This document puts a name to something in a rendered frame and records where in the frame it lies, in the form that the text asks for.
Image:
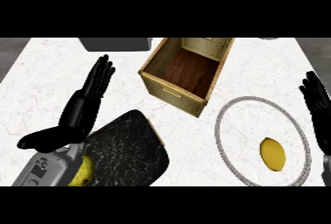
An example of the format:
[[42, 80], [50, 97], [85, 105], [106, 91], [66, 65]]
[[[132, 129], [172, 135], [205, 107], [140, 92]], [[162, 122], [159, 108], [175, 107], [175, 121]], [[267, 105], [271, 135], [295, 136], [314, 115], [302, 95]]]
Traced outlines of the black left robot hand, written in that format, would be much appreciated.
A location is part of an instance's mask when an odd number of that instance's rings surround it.
[[69, 97], [57, 126], [25, 135], [16, 144], [19, 149], [48, 153], [67, 144], [84, 141], [94, 126], [100, 99], [113, 73], [115, 67], [104, 54], [90, 69], [82, 88]]

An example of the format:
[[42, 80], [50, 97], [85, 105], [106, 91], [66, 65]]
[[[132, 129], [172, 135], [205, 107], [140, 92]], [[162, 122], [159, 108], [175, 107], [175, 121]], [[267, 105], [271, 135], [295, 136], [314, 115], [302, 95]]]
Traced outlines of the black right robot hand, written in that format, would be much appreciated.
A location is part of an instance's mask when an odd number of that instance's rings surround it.
[[311, 115], [314, 139], [322, 152], [331, 155], [331, 98], [316, 73], [308, 71], [298, 87]]

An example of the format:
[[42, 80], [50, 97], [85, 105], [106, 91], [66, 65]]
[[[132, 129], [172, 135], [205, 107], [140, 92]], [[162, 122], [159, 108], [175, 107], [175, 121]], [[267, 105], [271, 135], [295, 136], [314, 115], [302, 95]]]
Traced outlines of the round white placemat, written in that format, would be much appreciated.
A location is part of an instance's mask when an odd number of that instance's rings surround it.
[[[295, 119], [292, 118], [289, 113], [285, 111], [285, 109], [276, 103], [273, 103], [271, 101], [265, 100], [261, 97], [255, 97], [255, 96], [237, 97], [237, 98], [231, 99], [221, 107], [221, 110], [220, 110], [217, 118], [215, 118], [215, 124], [214, 124], [214, 139], [215, 139], [218, 153], [221, 156], [221, 161], [224, 162], [227, 169], [230, 170], [233, 176], [248, 186], [257, 186], [257, 184], [239, 173], [239, 171], [233, 167], [233, 164], [231, 164], [231, 162], [226, 156], [226, 153], [224, 153], [223, 143], [221, 143], [221, 139], [220, 139], [223, 115], [224, 115], [227, 109], [236, 103], [248, 102], [248, 101], [261, 102], [261, 103], [267, 104], [268, 106], [271, 106], [283, 114], [288, 121], [294, 125], [295, 131], [298, 133], [298, 136], [299, 136], [299, 139], [302, 142], [302, 146], [304, 146], [304, 166], [302, 166], [299, 175], [298, 175], [297, 179], [294, 180], [294, 182], [289, 184], [289, 186], [301, 186], [305, 182], [305, 179], [307, 179], [307, 176], [310, 173], [310, 167], [311, 167], [311, 154], [310, 154], [310, 147], [308, 147], [308, 142], [305, 139], [305, 134], [301, 130], [301, 127], [299, 127]], [[285, 167], [285, 150], [283, 150], [282, 145], [270, 137], [265, 137], [263, 139], [263, 141], [260, 142], [258, 152], [260, 152], [260, 157], [261, 157], [261, 160], [264, 161], [264, 165], [267, 166], [267, 168], [271, 171], [279, 172]]]

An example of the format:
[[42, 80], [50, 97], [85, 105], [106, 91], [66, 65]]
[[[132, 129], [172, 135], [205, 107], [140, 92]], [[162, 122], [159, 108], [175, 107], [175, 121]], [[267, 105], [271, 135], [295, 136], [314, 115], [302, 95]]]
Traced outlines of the yellow lemon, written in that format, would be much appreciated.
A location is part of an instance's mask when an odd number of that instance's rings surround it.
[[285, 167], [285, 150], [282, 145], [268, 137], [260, 143], [260, 156], [265, 167], [273, 172], [279, 172]]

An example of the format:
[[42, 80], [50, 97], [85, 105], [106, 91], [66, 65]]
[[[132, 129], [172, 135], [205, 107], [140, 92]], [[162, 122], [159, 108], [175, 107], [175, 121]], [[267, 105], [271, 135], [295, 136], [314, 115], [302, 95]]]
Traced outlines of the wooden box basket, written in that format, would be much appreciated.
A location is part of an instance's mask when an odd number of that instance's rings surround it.
[[149, 94], [198, 117], [220, 77], [233, 38], [164, 38], [140, 70]]

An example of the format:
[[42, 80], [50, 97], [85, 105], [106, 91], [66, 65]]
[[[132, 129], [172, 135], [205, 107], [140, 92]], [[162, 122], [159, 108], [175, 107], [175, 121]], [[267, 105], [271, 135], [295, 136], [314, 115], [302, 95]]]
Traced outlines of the black speckled cutting board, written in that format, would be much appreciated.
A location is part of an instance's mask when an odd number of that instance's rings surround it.
[[169, 164], [150, 122], [135, 109], [88, 135], [84, 154], [96, 164], [87, 186], [149, 186]]

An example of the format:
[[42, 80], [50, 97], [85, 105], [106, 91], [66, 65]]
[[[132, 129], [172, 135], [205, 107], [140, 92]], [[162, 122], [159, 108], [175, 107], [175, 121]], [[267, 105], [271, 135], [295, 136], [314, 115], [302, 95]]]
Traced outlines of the yellow banana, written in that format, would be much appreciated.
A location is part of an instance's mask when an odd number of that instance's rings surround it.
[[88, 155], [84, 155], [81, 166], [67, 186], [84, 186], [93, 179], [94, 169], [96, 166], [93, 158]]

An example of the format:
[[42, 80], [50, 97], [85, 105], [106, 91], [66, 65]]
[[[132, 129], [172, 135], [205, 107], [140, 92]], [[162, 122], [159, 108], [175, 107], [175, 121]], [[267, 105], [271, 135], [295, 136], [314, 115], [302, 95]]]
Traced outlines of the dark grey appliance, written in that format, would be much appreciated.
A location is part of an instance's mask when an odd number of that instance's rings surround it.
[[150, 49], [152, 38], [79, 38], [90, 52], [141, 52]]

